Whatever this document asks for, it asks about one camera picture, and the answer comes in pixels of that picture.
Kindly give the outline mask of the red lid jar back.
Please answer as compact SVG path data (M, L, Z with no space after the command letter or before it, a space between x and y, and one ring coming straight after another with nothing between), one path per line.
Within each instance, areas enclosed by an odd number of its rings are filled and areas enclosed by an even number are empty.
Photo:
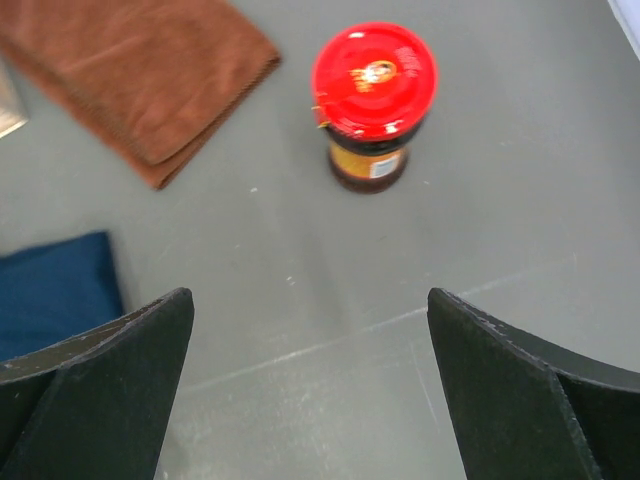
M401 25L356 24L322 48L310 85L336 179L361 193L388 189L404 173L410 143L436 98L438 66L429 46Z

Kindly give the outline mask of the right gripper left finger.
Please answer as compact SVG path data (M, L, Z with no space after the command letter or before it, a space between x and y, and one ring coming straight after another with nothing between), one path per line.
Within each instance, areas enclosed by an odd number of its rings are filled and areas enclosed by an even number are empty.
M178 288L2 362L2 478L153 478L193 323Z

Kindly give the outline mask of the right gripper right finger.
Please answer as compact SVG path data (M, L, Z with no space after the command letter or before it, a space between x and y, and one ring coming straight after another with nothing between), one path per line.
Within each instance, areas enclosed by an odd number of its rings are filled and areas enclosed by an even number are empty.
M467 478L638 478L638 373L440 288L428 294L427 317Z

